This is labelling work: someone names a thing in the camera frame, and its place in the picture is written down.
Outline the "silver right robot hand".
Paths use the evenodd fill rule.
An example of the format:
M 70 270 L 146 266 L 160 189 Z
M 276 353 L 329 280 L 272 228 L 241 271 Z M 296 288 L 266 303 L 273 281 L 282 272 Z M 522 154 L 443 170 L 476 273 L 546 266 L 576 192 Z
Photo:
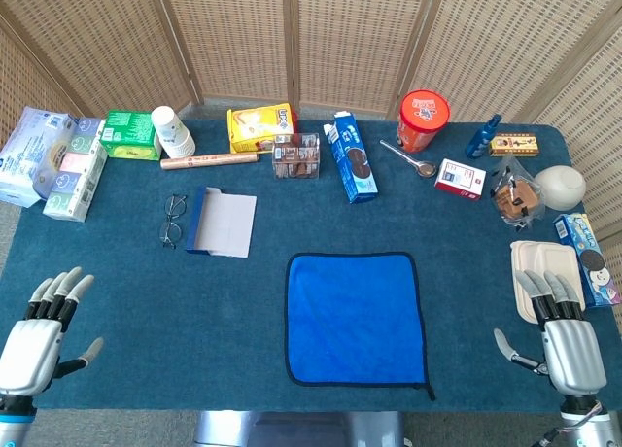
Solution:
M 500 352 L 508 361 L 548 377 L 562 395 L 595 395 L 607 383 L 605 368 L 596 333 L 584 318 L 572 284 L 548 270 L 543 274 L 516 270 L 514 276 L 536 313 L 544 360 L 520 355 L 496 328 L 494 336 Z

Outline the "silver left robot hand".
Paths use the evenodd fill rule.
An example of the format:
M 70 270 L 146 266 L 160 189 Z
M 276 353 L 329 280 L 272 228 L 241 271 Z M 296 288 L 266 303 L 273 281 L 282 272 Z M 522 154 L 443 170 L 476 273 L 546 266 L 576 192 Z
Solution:
M 60 350 L 69 325 L 94 276 L 80 266 L 45 279 L 27 302 L 1 353 L 1 395 L 30 396 L 44 392 L 54 379 L 89 366 L 101 352 L 96 338 L 80 356 L 61 361 Z

